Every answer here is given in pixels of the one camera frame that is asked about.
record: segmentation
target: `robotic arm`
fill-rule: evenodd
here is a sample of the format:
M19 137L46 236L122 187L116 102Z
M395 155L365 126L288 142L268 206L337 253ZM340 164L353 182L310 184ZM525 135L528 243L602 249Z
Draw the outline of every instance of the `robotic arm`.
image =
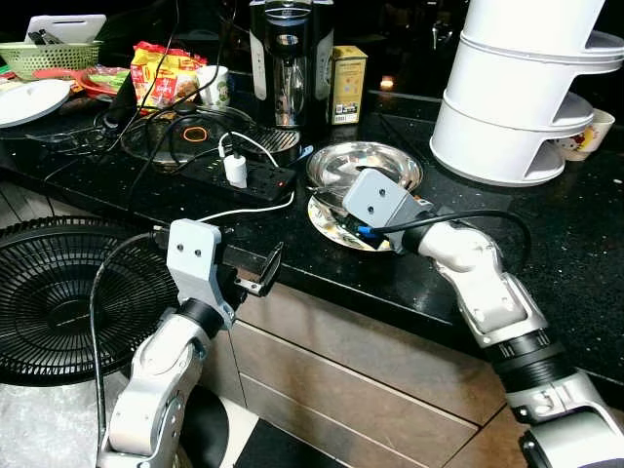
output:
M171 468L184 409L199 381L211 340L229 330L247 293L266 295L281 261L282 245L267 258L258 283L219 264L215 226L179 219L171 225L167 266L180 307L141 343L132 376L119 396L97 455L99 468Z
M433 215L394 181L364 170L343 201L367 225L398 225ZM539 308L502 269L496 244L483 232L448 222L388 234L395 251L433 259L453 286L459 310L490 358L519 422L530 468L623 467L624 434L584 372L566 360Z

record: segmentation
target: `speckled granite countertop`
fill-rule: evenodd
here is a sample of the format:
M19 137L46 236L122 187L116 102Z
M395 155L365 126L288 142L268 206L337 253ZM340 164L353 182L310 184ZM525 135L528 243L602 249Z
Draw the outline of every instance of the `speckled granite countertop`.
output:
M416 193L454 210L493 208L523 216L533 235L532 256L519 275L570 352L595 377L613 405L624 395L624 156L604 149L584 163L531 188L498 188L470 182L443 169L428 147L438 103L434 99L370 95L357 127L338 127L326 143L377 140L416 157L424 179ZM382 122L385 114L390 126ZM54 117L37 125L52 124ZM622 148L618 132L606 148ZM65 163L32 142L0 142L2 177L47 192L95 213L125 216L125 200L140 161L123 153L99 164L85 160L44 187L45 175ZM450 286L422 258L361 253L323 237L307 218L304 167L292 207L272 214L225 217L231 228L226 260L257 269L279 241L286 243L280 282L453 348L480 355L455 306ZM148 172L136 192L133 218L169 222L239 205L216 198L201 184ZM501 220L475 221L500 245L510 265L520 256L521 235Z

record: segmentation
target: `green basket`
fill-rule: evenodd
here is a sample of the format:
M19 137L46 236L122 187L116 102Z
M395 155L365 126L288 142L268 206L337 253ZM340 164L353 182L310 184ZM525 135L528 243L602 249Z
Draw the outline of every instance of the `green basket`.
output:
M35 46L22 42L0 43L0 57L22 80L36 80L33 71L45 68L82 70L98 64L100 41L89 44Z

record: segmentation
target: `yellow box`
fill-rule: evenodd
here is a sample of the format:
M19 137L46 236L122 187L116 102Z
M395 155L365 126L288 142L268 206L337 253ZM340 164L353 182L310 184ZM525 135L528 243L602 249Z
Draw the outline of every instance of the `yellow box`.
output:
M335 46L332 54L331 124L360 121L367 55L355 46Z

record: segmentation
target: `power strip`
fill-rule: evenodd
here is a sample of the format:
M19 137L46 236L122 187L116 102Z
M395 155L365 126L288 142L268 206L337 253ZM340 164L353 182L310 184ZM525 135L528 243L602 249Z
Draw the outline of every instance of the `power strip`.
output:
M294 189L296 172L247 160L247 188L237 188L225 178L219 159L209 164L193 164L181 172L187 178L202 182L224 198L256 205L275 205Z

